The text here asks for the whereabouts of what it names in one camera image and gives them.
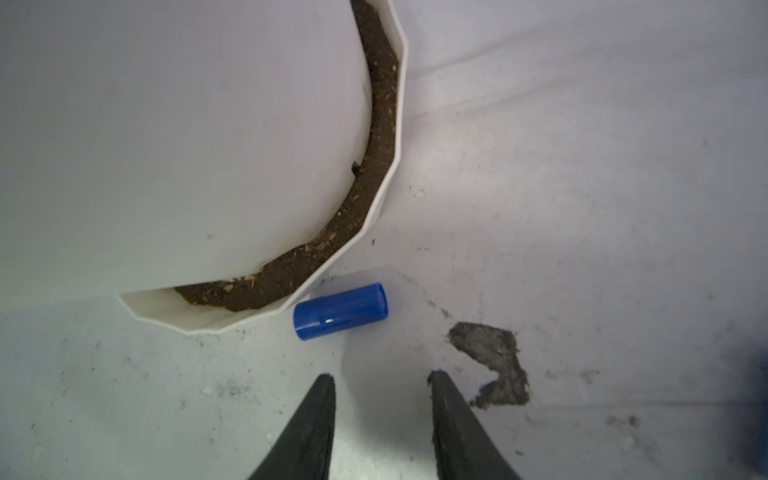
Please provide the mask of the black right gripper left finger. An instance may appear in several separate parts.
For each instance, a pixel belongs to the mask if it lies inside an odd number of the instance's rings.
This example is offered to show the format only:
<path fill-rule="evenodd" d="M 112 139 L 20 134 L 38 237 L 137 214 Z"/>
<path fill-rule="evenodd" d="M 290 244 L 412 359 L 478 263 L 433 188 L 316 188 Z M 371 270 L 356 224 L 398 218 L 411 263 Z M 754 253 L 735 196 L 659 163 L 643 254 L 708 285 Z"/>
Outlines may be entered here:
<path fill-rule="evenodd" d="M 250 479 L 328 479 L 335 415 L 335 381 L 324 373 L 316 378 Z"/>

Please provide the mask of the blue pen cap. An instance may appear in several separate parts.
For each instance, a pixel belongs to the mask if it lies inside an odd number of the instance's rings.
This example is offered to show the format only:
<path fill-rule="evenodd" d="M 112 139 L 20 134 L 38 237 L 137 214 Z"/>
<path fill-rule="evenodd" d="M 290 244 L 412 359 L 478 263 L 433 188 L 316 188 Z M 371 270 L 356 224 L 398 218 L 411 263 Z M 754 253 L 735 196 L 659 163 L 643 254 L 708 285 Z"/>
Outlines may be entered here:
<path fill-rule="evenodd" d="M 387 319 L 389 307 L 381 283 L 301 302 L 293 311 L 293 326 L 303 340 L 330 335 Z"/>

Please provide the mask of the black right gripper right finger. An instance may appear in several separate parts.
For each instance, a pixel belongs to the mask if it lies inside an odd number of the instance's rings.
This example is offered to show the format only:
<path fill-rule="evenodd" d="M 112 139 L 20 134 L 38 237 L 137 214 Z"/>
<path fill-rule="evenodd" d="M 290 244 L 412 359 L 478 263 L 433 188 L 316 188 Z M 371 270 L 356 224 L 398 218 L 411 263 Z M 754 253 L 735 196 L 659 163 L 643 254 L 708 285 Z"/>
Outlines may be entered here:
<path fill-rule="evenodd" d="M 520 475 L 501 455 L 450 375 L 432 371 L 428 384 L 438 478 L 519 480 Z"/>

